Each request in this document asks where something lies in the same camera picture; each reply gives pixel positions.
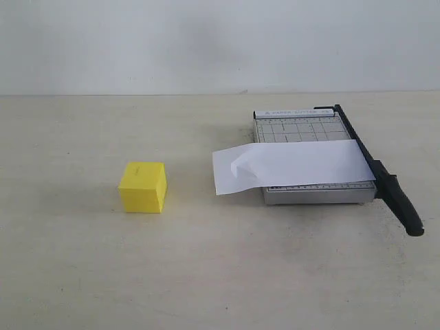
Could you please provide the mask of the white paper sheet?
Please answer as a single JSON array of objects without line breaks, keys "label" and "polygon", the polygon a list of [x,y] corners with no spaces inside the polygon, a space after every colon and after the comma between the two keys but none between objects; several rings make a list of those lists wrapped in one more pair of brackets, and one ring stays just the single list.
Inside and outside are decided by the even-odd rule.
[{"label": "white paper sheet", "polygon": [[215,151],[212,165],[217,195],[375,179],[355,140],[244,144]]}]

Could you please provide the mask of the yellow foam cube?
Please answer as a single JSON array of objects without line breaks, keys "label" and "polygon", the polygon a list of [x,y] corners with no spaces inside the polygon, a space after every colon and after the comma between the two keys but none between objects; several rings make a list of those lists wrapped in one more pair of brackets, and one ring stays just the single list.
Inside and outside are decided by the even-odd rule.
[{"label": "yellow foam cube", "polygon": [[161,213],[167,191],[164,163],[129,162],[118,191],[127,213]]}]

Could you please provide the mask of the black cutter blade lever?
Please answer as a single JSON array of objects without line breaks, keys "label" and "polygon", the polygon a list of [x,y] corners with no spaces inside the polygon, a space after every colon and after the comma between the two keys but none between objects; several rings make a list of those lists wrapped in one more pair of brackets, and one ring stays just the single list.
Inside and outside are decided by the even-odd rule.
[{"label": "black cutter blade lever", "polygon": [[399,185],[397,176],[390,174],[383,163],[374,159],[356,133],[345,112],[339,104],[333,106],[338,112],[349,135],[357,142],[374,178],[376,199],[382,199],[403,225],[408,236],[420,237],[424,234],[424,225],[415,207]]}]

